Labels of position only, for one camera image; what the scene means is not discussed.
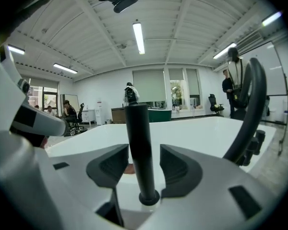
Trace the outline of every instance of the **floor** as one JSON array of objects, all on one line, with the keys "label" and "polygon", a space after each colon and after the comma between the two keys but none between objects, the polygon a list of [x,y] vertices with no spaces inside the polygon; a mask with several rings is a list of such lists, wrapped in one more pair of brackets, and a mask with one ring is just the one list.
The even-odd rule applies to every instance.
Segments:
[{"label": "floor", "polygon": [[[276,134],[268,150],[263,156],[265,164],[257,179],[277,196],[280,195],[288,185],[288,131],[283,146],[283,152],[280,156],[278,156],[279,141],[284,135],[284,126],[266,123],[261,124],[275,127]],[[89,125],[84,125],[84,127],[90,130],[95,128],[96,125],[92,124],[91,127],[89,127]],[[71,138],[72,137],[49,137],[46,150],[55,144]]]}]

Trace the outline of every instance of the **office chair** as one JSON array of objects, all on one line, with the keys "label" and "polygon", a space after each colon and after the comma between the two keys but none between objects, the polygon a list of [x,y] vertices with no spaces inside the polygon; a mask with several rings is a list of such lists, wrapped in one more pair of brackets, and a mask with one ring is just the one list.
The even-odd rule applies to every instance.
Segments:
[{"label": "office chair", "polygon": [[79,126],[79,124],[82,123],[82,111],[83,111],[83,108],[84,108],[84,103],[82,103],[80,105],[78,118],[77,118],[76,115],[71,115],[71,117],[74,118],[74,121],[72,122],[72,125],[70,125],[70,123],[68,123],[69,130],[65,134],[65,137],[66,136],[74,136],[74,135],[77,135],[79,133],[83,133],[83,132],[87,131],[87,128],[85,128],[84,126]]},{"label": "office chair", "polygon": [[210,111],[211,112],[215,112],[218,116],[220,115],[220,111],[224,110],[224,107],[222,107],[223,104],[216,104],[216,98],[214,94],[210,94],[210,96],[208,97],[209,101],[210,101]]}]

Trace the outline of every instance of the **white ceiling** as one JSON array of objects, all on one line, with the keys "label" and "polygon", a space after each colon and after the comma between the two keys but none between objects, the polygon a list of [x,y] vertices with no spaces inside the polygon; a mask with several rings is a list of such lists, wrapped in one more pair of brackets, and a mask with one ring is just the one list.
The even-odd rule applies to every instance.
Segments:
[{"label": "white ceiling", "polygon": [[[273,12],[263,0],[139,0],[120,14],[110,2],[51,0],[8,43],[25,49],[25,55],[13,53],[18,68],[58,75],[53,64],[59,63],[78,71],[63,72],[74,80],[147,64],[217,67],[224,59],[214,60],[216,52],[258,30]],[[135,43],[136,20],[142,23],[144,55]]]}]

